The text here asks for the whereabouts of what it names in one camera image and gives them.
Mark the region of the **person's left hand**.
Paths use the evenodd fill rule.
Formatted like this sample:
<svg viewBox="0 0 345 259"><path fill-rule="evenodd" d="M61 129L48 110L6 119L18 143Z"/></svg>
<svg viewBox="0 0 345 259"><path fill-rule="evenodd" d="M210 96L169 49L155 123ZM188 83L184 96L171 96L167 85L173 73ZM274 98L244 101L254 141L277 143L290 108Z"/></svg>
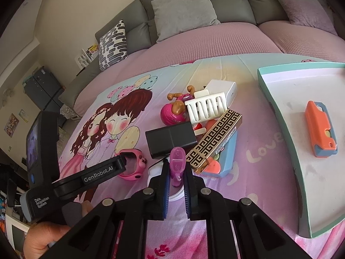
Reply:
<svg viewBox="0 0 345 259"><path fill-rule="evenodd" d="M49 249L50 243L59 241L70 229L70 226L52 222L31 225L23 244L25 258L40 258Z"/></svg>

